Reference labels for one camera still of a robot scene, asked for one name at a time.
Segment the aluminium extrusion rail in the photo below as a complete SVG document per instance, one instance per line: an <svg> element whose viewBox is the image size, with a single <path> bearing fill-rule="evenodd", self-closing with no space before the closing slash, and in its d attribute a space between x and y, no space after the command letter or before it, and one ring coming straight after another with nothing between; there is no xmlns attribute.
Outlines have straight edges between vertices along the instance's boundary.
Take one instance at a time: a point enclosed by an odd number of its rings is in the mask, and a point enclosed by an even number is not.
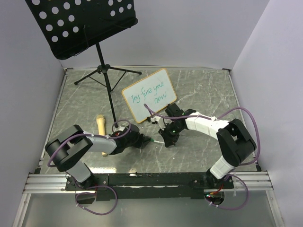
<svg viewBox="0 0 303 227"><path fill-rule="evenodd" d="M66 193L65 175L29 174L23 189L24 194Z"/></svg>

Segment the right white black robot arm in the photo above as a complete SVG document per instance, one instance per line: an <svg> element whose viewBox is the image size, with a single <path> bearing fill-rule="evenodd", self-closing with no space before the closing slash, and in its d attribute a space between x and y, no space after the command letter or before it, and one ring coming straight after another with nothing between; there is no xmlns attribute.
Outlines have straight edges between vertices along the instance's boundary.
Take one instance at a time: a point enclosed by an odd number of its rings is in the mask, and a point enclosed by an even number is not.
<svg viewBox="0 0 303 227"><path fill-rule="evenodd" d="M205 181L211 188L218 188L224 177L257 149L257 145L239 119L231 121L208 117L194 109L183 111L176 104L169 105L166 116L153 116L152 122L159 124L158 133L165 147L176 144L183 130L191 130L208 135L218 141L221 156L207 170Z"/></svg>

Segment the wooden toy microphone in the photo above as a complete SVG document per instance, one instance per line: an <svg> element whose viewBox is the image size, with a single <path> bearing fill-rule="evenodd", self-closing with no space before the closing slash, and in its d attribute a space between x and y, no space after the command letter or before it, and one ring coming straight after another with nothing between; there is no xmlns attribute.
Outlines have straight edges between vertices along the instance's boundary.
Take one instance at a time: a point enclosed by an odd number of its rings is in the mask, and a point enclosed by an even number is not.
<svg viewBox="0 0 303 227"><path fill-rule="evenodd" d="M105 136L106 129L105 129L105 118L103 115L99 114L96 116L96 123L98 126L98 133L99 135Z"/></svg>

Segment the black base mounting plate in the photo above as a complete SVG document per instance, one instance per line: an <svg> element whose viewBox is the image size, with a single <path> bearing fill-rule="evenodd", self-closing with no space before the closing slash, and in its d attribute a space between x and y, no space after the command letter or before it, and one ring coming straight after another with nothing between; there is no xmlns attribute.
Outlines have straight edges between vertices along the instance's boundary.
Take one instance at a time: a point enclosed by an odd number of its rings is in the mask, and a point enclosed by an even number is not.
<svg viewBox="0 0 303 227"><path fill-rule="evenodd" d="M203 199L207 191L233 189L232 178L216 180L206 172L93 174L88 183L67 178L65 190L90 192L97 201L118 199Z"/></svg>

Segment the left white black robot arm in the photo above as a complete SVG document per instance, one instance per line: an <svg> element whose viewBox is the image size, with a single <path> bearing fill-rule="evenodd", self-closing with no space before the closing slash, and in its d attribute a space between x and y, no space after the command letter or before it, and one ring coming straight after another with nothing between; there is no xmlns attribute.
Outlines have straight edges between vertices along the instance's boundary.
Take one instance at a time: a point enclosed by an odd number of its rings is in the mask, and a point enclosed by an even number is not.
<svg viewBox="0 0 303 227"><path fill-rule="evenodd" d="M77 187L88 190L97 185L96 177L81 161L88 151L117 155L128 147L143 149L151 140L151 137L140 133L139 128L133 124L120 126L106 136L93 135L79 125L73 125L48 142L45 150L50 157L49 167L68 173Z"/></svg>

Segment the yellow framed whiteboard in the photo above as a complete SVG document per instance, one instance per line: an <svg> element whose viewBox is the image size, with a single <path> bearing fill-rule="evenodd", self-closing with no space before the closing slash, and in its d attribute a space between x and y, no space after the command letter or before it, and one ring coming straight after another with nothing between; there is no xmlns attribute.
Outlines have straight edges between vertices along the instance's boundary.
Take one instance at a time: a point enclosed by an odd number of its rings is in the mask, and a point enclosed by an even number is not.
<svg viewBox="0 0 303 227"><path fill-rule="evenodd" d="M142 123L150 113L144 105L159 112L177 100L168 71L162 68L122 90L122 95L134 120Z"/></svg>

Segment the black perforated music stand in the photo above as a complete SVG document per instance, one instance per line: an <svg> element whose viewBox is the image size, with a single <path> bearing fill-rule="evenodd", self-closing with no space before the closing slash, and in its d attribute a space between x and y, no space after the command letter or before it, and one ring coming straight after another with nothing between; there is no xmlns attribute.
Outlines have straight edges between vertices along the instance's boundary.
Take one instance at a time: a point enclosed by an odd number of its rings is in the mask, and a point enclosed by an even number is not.
<svg viewBox="0 0 303 227"><path fill-rule="evenodd" d="M138 23L132 0L27 0L32 15L46 38L54 57L66 60L95 46L100 65L75 85L93 74L103 74L107 93L108 70L120 69L105 64L100 42Z"/></svg>

